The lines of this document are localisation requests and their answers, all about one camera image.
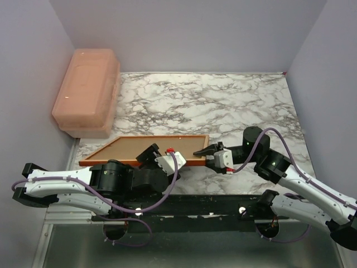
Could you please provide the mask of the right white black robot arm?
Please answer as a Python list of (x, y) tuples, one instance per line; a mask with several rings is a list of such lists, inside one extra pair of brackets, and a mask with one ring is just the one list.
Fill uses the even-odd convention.
[(216, 173), (232, 169), (240, 172), (253, 162), (254, 172), (266, 181), (280, 185), (305, 198), (293, 200), (274, 191), (265, 191), (257, 204), (257, 213), (268, 219), (274, 214), (305, 222), (329, 232), (338, 245), (356, 250), (356, 199), (333, 190), (303, 171), (290, 151), (283, 155), (270, 148), (269, 131), (252, 126), (243, 131), (240, 146), (225, 147), (222, 142), (194, 152), (195, 156), (213, 156), (206, 167)]

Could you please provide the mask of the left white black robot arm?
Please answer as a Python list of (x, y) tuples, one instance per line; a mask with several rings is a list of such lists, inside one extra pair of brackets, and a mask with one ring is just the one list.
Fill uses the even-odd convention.
[[(86, 209), (113, 221), (119, 220), (123, 212), (148, 212), (168, 198), (186, 159), (172, 148), (161, 155), (156, 144), (147, 148), (140, 159), (140, 167), (110, 159), (105, 164), (72, 171), (47, 171), (27, 163), (22, 172), (24, 180), (11, 186), (12, 198), (28, 207), (68, 205)], [(159, 193), (163, 197), (147, 208), (124, 206), (132, 198)]]

